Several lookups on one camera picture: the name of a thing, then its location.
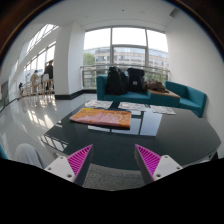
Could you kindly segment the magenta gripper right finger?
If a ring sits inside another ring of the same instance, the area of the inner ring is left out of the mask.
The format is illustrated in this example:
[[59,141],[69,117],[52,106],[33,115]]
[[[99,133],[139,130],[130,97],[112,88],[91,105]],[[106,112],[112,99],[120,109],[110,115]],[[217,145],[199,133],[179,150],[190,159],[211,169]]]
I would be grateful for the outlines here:
[[135,145],[134,155],[145,184],[150,184],[182,169],[182,166],[169,155],[160,156],[138,144]]

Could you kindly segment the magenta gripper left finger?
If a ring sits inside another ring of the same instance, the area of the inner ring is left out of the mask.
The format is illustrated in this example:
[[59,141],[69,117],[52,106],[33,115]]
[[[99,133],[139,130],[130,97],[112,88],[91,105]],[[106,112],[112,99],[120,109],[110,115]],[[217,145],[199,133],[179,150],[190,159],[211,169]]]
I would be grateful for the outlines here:
[[88,145],[67,157],[58,156],[45,171],[82,186],[92,157],[93,145]]

